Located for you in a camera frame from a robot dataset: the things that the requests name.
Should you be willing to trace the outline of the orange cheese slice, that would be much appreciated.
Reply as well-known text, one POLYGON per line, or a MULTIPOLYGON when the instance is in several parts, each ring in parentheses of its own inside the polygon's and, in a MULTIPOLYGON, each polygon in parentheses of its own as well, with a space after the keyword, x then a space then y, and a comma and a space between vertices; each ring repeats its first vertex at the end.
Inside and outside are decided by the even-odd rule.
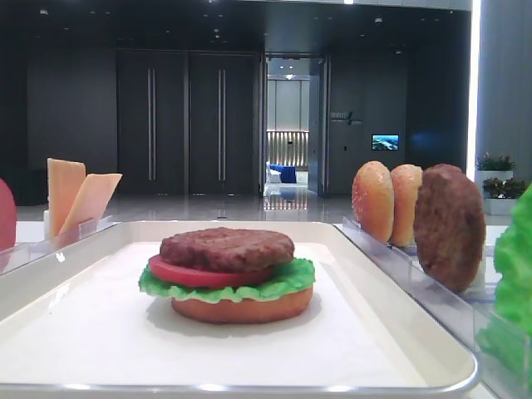
POLYGON ((89 174, 81 184, 59 234, 90 220, 98 221, 121 180, 122 174, 89 174))
POLYGON ((77 193, 86 178, 84 163, 47 159, 49 234, 59 232, 70 213, 77 193))

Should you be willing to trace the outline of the meat patty in stack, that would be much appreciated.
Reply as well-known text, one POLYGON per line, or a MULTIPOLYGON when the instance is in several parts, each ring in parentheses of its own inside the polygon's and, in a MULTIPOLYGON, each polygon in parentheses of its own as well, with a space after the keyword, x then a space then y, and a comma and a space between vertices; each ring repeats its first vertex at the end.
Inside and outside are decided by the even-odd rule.
POLYGON ((160 245, 160 256, 177 266, 243 273, 289 263, 294 250, 294 243, 286 234, 219 227, 165 238, 160 245))

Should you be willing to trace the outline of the green lettuce in stack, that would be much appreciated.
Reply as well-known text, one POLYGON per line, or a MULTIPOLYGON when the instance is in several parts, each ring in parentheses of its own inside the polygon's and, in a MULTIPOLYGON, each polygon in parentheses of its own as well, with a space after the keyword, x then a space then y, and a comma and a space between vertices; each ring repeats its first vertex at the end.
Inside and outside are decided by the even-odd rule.
POLYGON ((315 282, 315 268, 309 259, 299 259, 273 267, 271 279, 254 286, 238 288, 188 288, 157 278, 145 266, 138 282, 139 290, 150 296, 173 298, 177 301, 200 300, 216 304, 222 300, 240 303, 245 299, 257 302, 271 302, 290 293, 298 293, 311 288, 315 282))

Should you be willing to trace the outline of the tomato slice in stack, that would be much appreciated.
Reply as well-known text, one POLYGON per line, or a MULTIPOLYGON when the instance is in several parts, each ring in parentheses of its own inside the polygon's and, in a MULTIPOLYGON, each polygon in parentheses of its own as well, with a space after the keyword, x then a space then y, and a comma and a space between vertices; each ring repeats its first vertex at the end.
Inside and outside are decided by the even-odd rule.
POLYGON ((238 273, 204 271, 169 264, 159 255, 149 259, 149 268, 158 279, 188 288, 253 286, 270 280, 273 275, 273 267, 238 273))

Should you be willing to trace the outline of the upright brown meat patty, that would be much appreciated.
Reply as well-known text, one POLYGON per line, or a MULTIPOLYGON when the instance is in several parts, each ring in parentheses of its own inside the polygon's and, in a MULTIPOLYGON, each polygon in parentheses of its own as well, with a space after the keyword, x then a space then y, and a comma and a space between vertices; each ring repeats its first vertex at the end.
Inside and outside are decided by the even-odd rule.
POLYGON ((423 171, 414 239, 426 274, 454 293, 467 290, 479 270, 485 231, 480 191, 460 168, 439 164, 423 171))

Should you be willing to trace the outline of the upright orange cheese slice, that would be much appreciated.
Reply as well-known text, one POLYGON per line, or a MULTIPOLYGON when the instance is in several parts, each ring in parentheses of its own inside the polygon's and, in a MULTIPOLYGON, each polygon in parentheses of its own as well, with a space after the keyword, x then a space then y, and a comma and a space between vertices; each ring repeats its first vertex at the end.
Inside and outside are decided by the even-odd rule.
POLYGON ((59 232, 70 213, 77 193, 86 178, 84 163, 47 159, 49 234, 59 232))

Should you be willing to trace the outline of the upright red tomato slice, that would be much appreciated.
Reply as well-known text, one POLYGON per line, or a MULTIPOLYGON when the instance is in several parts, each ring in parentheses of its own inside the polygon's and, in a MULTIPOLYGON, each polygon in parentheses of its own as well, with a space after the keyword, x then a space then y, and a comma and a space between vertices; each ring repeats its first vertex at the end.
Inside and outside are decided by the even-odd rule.
POLYGON ((0 180, 0 249, 10 249, 16 242, 17 208, 12 191, 0 180))

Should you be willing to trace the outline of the upright green lettuce leaf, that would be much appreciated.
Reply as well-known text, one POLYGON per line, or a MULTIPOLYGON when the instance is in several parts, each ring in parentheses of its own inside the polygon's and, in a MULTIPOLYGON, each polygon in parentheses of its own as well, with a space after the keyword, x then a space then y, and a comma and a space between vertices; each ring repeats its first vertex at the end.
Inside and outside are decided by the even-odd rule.
POLYGON ((479 346, 531 386, 531 189, 512 210, 512 223, 496 240, 495 315, 477 336, 479 346))

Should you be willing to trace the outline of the blue sofa in hallway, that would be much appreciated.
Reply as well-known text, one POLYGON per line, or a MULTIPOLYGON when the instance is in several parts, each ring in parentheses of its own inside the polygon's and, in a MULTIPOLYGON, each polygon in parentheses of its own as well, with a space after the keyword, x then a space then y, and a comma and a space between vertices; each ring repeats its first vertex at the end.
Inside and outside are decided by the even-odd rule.
POLYGON ((269 168, 271 171, 276 171, 280 174, 280 181, 282 183, 295 184, 297 182, 295 166, 270 164, 269 168))

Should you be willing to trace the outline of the sesame bun top upright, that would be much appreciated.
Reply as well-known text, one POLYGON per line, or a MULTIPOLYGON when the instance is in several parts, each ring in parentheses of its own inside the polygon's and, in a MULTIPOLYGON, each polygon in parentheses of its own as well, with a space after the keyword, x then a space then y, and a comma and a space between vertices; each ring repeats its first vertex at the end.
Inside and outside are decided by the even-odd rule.
POLYGON ((352 182, 352 207, 362 229, 386 244, 394 220, 394 190, 390 170, 380 161, 365 163, 352 182))

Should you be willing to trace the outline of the bottom bun in stack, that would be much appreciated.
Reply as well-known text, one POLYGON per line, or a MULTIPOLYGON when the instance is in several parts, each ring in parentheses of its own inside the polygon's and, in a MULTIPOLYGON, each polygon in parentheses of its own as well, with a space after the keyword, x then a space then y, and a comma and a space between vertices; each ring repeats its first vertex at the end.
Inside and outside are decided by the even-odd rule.
POLYGON ((229 300, 207 303, 199 299, 172 299, 171 306, 182 316, 203 323, 260 324, 297 317, 306 310, 312 297, 313 287, 267 302, 247 298, 239 303, 229 300))

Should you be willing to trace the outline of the dark double door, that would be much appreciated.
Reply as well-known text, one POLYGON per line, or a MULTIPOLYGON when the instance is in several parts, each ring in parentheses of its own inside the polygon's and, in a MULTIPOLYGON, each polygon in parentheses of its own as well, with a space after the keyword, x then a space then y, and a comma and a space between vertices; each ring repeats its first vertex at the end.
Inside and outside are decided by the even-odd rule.
POLYGON ((251 195, 256 63, 251 53, 120 52, 120 192, 251 195))

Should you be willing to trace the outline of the white rectangular tray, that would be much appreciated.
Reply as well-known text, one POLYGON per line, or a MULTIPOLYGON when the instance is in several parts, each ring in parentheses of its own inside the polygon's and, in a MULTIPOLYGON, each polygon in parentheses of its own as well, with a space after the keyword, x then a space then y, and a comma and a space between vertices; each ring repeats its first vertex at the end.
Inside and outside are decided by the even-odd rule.
POLYGON ((104 229, 1 278, 4 398, 464 398, 475 355, 340 229, 235 221, 290 236, 316 268, 296 318, 212 325, 138 280, 160 241, 208 221, 104 229))

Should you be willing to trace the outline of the potted plants in planter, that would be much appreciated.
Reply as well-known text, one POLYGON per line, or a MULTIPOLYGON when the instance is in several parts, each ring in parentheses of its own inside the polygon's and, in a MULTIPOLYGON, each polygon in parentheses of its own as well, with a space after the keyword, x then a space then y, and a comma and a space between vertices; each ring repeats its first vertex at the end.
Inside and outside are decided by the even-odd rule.
POLYGON ((517 199, 527 189, 524 180, 514 177, 515 163, 508 155, 489 153, 477 158, 475 183, 484 200, 484 211, 492 216, 510 215, 517 199))

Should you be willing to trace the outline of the wall display screen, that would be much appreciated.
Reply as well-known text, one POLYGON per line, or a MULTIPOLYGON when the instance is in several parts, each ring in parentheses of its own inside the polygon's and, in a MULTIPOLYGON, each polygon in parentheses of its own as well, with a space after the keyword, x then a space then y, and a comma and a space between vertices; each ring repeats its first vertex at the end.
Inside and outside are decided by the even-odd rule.
POLYGON ((372 135, 372 150, 398 150, 398 135, 372 135))

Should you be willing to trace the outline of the left clear acrylic rail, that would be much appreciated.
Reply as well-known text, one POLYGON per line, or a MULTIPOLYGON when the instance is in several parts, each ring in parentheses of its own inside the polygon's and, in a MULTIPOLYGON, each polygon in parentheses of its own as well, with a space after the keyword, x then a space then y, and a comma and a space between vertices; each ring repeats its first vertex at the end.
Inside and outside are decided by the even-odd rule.
POLYGON ((23 265, 48 254, 61 252, 66 246, 110 228, 114 224, 113 217, 107 216, 98 222, 93 220, 85 222, 79 227, 60 234, 53 239, 17 244, 11 249, 5 249, 1 252, 1 275, 21 268, 23 265))

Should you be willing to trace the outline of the clear acrylic rail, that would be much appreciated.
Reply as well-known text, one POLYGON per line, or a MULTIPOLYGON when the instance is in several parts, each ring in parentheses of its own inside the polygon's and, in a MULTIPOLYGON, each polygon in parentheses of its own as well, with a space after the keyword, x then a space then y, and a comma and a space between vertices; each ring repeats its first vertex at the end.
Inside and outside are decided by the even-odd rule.
POLYGON ((495 312, 495 285, 480 275, 464 293, 453 293, 421 269, 416 247, 382 244, 345 217, 342 231, 388 277, 466 344, 492 356, 529 383, 531 336, 495 312))
POLYGON ((1 275, 21 268, 23 265, 48 254, 61 252, 66 246, 110 228, 114 224, 113 217, 107 216, 98 222, 93 220, 85 222, 79 227, 60 234, 53 239, 17 244, 11 249, 5 249, 1 252, 1 275))

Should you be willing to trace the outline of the right clear acrylic rail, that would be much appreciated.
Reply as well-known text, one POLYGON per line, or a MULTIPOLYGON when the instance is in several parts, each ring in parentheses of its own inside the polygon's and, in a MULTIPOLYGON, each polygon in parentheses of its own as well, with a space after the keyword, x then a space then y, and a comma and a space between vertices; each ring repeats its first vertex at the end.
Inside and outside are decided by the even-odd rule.
POLYGON ((416 247, 382 244, 345 217, 342 231, 388 277, 466 344, 492 356, 529 383, 531 336, 495 312, 495 285, 480 275, 464 293, 453 293, 421 269, 416 247))

